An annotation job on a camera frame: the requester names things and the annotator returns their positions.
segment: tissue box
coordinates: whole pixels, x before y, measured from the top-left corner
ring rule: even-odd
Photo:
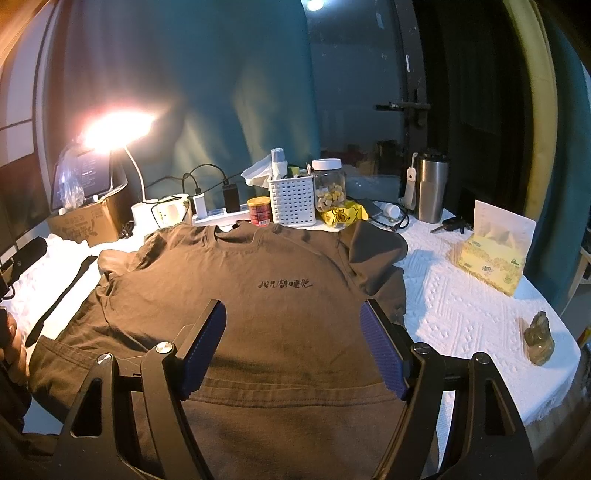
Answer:
[[[513,296],[523,275],[525,258],[489,238],[472,235],[462,248],[458,266],[491,287]]]
[[[474,208],[474,235],[458,267],[512,297],[523,275],[535,222],[484,202]]]

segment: desk lamp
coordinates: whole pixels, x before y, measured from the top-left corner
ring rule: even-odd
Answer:
[[[144,203],[147,202],[144,178],[127,145],[150,133],[153,122],[154,117],[147,113],[135,111],[114,112],[98,119],[82,133],[84,145],[93,150],[102,152],[118,150],[119,148],[125,150],[138,172]]]
[[[160,202],[146,199],[144,178],[127,145],[150,133],[153,122],[154,117],[147,113],[119,111],[99,118],[82,132],[82,143],[87,148],[103,152],[122,148],[134,164],[142,187],[142,201],[133,205],[131,211],[134,216],[135,227],[142,234],[154,232],[161,227],[154,213],[155,206],[159,205]],[[182,221],[187,212],[184,207],[185,197],[187,196],[185,195],[180,199],[172,197],[169,202],[166,202],[164,213],[160,213],[160,216],[166,217],[166,226],[175,225]]]

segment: metal screw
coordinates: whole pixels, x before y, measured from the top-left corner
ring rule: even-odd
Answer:
[[[413,345],[413,350],[419,355],[427,355],[431,353],[431,346],[424,342],[417,342]]]
[[[476,354],[476,361],[482,365],[486,365],[491,363],[491,357],[484,352],[478,352]]]
[[[96,359],[96,363],[98,363],[99,365],[106,361],[106,360],[111,360],[111,354],[110,353],[103,353],[100,357],[98,357]]]
[[[160,342],[158,345],[156,345],[156,351],[158,353],[163,354],[163,355],[165,353],[168,353],[172,349],[173,349],[173,344],[170,342]]]

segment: table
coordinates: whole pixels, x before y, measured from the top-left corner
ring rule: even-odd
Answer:
[[[445,212],[444,216],[449,217],[450,213]],[[322,222],[310,228],[335,230]],[[470,236],[470,232],[464,235],[458,232],[433,234],[430,233],[433,228],[433,225],[411,218],[409,227],[401,232],[408,242],[408,255],[398,263],[404,269],[407,290],[405,325],[408,333],[413,340],[427,342],[443,355],[470,358],[477,351],[487,352],[501,372],[523,422],[529,424],[544,417],[562,402],[576,372],[580,350],[572,335],[525,277],[521,279],[514,297],[510,298],[454,266],[462,242]],[[45,265],[32,267],[21,279],[21,295],[9,306],[20,327],[23,331],[30,330],[32,320],[38,319],[47,310],[87,255],[97,255],[106,248],[134,251],[142,243],[141,237],[134,236],[92,249],[84,244],[73,244],[60,254],[49,256]],[[66,271],[66,256],[70,260],[67,268],[71,271]],[[56,282],[58,267],[63,273],[63,285]],[[35,277],[47,285],[48,281],[43,278],[47,275],[53,283],[51,291],[44,291],[43,295],[39,290],[35,291],[33,283],[27,284]],[[43,334],[55,338],[99,279],[95,263],[68,295],[68,301],[56,308],[46,322]],[[18,304],[19,299],[33,298],[32,295],[35,295],[36,302]],[[552,357],[543,367],[529,362],[522,341],[523,328],[539,310],[546,312],[556,342]],[[32,349],[28,350],[29,358]],[[437,422],[440,461],[443,446],[447,443],[453,402],[454,393],[443,394]]]
[[[402,231],[408,255],[397,265],[404,269],[407,289],[408,333],[427,342],[440,354],[470,358],[490,354],[499,369],[525,425],[543,418],[566,396],[579,364],[580,349],[535,287],[522,277],[515,295],[508,297],[470,276],[454,264],[462,242],[471,232],[430,233],[434,228],[411,218]],[[556,343],[550,360],[533,365],[522,331],[538,311],[546,312]],[[454,392],[445,392],[437,422],[440,462],[452,419]]]

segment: stone statue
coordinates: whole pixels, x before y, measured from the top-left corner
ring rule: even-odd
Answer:
[[[531,326],[523,333],[527,343],[527,353],[534,365],[544,365],[554,352],[554,339],[550,333],[550,325],[546,312],[538,312]]]

